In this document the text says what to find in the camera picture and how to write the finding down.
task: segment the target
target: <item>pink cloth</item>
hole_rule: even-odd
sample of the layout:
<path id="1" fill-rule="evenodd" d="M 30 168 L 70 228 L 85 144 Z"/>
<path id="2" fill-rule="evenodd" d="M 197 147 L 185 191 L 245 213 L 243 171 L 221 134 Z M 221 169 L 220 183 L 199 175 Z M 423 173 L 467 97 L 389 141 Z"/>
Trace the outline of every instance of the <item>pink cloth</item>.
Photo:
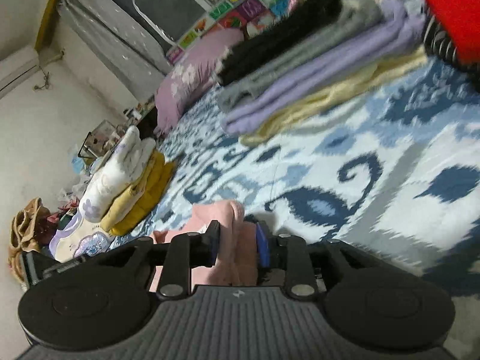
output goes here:
<path id="1" fill-rule="evenodd" d="M 255 224 L 243 221 L 243 206 L 235 200 L 195 204 L 191 218 L 179 231 L 154 231 L 155 243 L 170 242 L 178 234 L 197 232 L 212 220 L 220 223 L 220 247 L 212 268 L 191 270 L 192 288 L 196 284 L 212 286 L 255 286 L 257 284 L 257 247 Z M 162 267 L 157 267 L 150 291 L 155 292 Z"/>

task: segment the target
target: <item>folded gray cloth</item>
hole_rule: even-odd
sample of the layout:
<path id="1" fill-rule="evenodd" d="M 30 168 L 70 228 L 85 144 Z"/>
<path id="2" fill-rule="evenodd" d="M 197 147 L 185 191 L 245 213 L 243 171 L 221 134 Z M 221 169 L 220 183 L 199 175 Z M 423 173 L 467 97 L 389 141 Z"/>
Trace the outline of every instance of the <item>folded gray cloth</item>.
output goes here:
<path id="1" fill-rule="evenodd" d="M 240 104 L 251 103 L 282 75 L 311 61 L 346 40 L 368 30 L 382 19 L 374 0 L 342 0 L 338 20 L 315 32 L 253 73 L 226 86 L 218 94 L 219 108 L 228 113 Z"/>

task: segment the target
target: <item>folded black cloth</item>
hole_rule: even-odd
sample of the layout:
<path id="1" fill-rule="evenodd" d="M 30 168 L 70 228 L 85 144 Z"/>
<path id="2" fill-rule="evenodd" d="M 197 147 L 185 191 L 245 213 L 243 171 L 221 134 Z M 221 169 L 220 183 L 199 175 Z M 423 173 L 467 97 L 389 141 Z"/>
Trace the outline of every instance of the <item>folded black cloth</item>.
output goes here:
<path id="1" fill-rule="evenodd" d="M 306 0 L 292 14 L 258 36 L 232 47 L 218 80 L 228 85 L 282 54 L 313 31 L 337 20 L 342 0 Z"/>

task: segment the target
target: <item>pink pillow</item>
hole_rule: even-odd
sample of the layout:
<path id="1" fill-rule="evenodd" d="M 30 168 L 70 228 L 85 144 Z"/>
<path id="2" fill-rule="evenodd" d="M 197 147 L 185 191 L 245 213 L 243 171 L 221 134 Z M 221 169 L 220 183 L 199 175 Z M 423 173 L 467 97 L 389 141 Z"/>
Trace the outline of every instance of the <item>pink pillow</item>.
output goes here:
<path id="1" fill-rule="evenodd" d="M 162 81 L 155 96 L 158 110 L 155 133 L 168 133 L 177 125 L 185 108 L 213 85 L 210 76 L 218 59 L 229 47 L 241 41 L 242 31 L 227 28 L 207 34 L 186 51 Z"/>

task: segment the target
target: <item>bed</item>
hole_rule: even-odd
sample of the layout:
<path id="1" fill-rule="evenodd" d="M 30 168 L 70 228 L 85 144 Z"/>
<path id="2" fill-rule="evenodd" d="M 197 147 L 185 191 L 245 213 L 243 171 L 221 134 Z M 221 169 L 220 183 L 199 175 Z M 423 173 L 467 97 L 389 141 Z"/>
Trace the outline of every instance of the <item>bed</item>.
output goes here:
<path id="1" fill-rule="evenodd" d="M 405 0 L 419 9 L 420 0 Z M 225 135 L 212 88 L 159 146 L 183 155 L 150 215 L 112 247 L 176 229 L 191 206 L 236 199 L 273 233 L 339 238 L 443 287 L 457 317 L 445 346 L 480 342 L 480 94 L 432 58 L 255 148 Z"/>

